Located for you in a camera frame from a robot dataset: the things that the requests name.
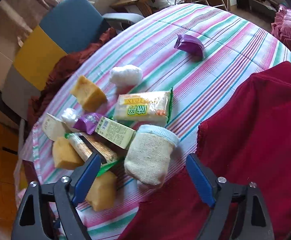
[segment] screw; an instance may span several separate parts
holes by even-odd
[[[61,181],[62,181],[63,183],[67,183],[67,182],[69,181],[69,177],[68,177],[68,176],[63,176],[63,177],[61,178]]]
[[[219,177],[219,178],[218,178],[218,181],[219,181],[220,183],[226,183],[226,182],[227,182],[227,179],[226,179],[225,177]]]
[[[31,186],[31,187],[35,187],[37,184],[38,184],[38,183],[37,183],[36,181],[31,181],[31,182],[30,182],[30,186]]]
[[[257,187],[257,184],[255,182],[250,182],[249,183],[249,186],[250,187],[253,187],[253,188],[256,188]]]

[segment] striped tablecloth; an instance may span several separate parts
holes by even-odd
[[[184,33],[204,44],[203,61],[173,48],[177,34]],[[166,128],[181,143],[172,154],[169,179],[184,165],[186,155],[195,151],[200,122],[218,111],[250,74],[286,60],[291,62],[291,52],[251,22],[205,5],[171,6],[123,31],[98,50],[61,88],[46,112],[60,117],[68,107],[80,109],[75,97],[69,94],[79,75],[85,75],[107,95],[108,104],[98,111],[105,115],[113,113],[119,93],[174,87],[172,118]],[[132,90],[118,92],[108,82],[109,71],[127,64],[142,68],[143,81]],[[41,130],[42,121],[43,117],[33,128],[21,156],[32,154],[40,183],[52,183],[71,171],[54,167],[52,141]],[[138,123],[129,125],[138,127]],[[152,192],[139,191],[136,181],[124,174],[122,165],[114,172],[118,175],[114,208],[94,212],[87,203],[77,208],[92,239],[117,239],[136,214],[138,203]]]

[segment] yellow sponge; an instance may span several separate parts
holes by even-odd
[[[115,183],[117,176],[107,171],[96,177],[85,200],[94,211],[101,211],[113,207],[115,201]]]
[[[79,76],[70,93],[77,98],[82,109],[88,112],[95,112],[107,101],[102,90],[85,76]]]
[[[70,142],[64,137],[58,137],[53,143],[52,155],[56,168],[74,170],[84,164]]]

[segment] barcode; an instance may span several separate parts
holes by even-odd
[[[108,126],[108,123],[109,123],[109,121],[105,119],[104,122],[103,122],[103,125],[102,125],[101,129],[105,130],[106,127]]]

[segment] purple snack package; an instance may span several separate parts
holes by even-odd
[[[204,45],[198,38],[191,35],[178,34],[174,48],[199,56],[201,59],[203,58]]]
[[[101,117],[102,114],[97,113],[84,114],[74,124],[73,128],[87,134],[92,134]]]

